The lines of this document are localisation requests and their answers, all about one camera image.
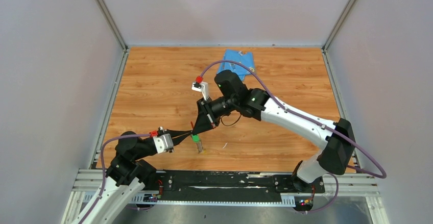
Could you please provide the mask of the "metal keyring plate with spring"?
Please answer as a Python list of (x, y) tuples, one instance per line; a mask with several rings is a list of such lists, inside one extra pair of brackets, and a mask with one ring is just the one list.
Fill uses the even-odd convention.
[(198, 135), (191, 134), (192, 141), (196, 144), (198, 153), (202, 153), (204, 151), (202, 140)]

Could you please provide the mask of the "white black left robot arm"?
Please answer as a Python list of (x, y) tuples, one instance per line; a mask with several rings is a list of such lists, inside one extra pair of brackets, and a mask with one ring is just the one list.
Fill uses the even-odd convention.
[(107, 140), (101, 147), (117, 141), (115, 157), (108, 166), (101, 162), (102, 182), (74, 223), (112, 223), (140, 190), (156, 185), (156, 168), (145, 157), (171, 153), (174, 147), (192, 134), (191, 130), (176, 131), (158, 128), (148, 134), (127, 131)]

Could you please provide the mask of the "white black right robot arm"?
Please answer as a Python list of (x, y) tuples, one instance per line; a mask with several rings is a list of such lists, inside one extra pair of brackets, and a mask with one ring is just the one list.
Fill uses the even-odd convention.
[(208, 84), (202, 77), (192, 83), (192, 90), (202, 93), (197, 101), (198, 116), (193, 128), (197, 135), (215, 129), (221, 119), (232, 111), (240, 115), (265, 121), (286, 128), (306, 138), (319, 148), (319, 152), (306, 161), (301, 161), (294, 170), (292, 187), (305, 192), (312, 182), (326, 173), (343, 175), (349, 166), (354, 146), (345, 140), (353, 140), (351, 123), (340, 118), (335, 122), (319, 118), (283, 103), (269, 92), (249, 89), (237, 74), (224, 70), (214, 78), (222, 96), (211, 99)]

